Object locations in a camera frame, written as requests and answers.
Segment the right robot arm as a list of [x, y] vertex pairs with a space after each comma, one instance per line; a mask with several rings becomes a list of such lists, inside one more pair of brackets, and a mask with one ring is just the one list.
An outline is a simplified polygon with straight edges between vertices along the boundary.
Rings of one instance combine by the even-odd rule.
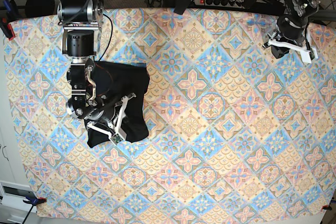
[[144, 67], [95, 61], [100, 49], [103, 0], [59, 0], [62, 53], [71, 58], [67, 111], [83, 120], [88, 145], [137, 142], [148, 135], [142, 102], [149, 77]]

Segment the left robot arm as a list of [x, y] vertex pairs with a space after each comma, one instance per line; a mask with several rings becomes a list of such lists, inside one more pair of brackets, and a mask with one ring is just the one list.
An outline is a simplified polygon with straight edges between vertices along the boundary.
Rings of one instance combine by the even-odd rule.
[[309, 17], [319, 10], [319, 0], [283, 0], [285, 12], [277, 19], [276, 28], [268, 34], [263, 48], [271, 48], [277, 59], [294, 50], [303, 63], [318, 59], [317, 50], [310, 45]]

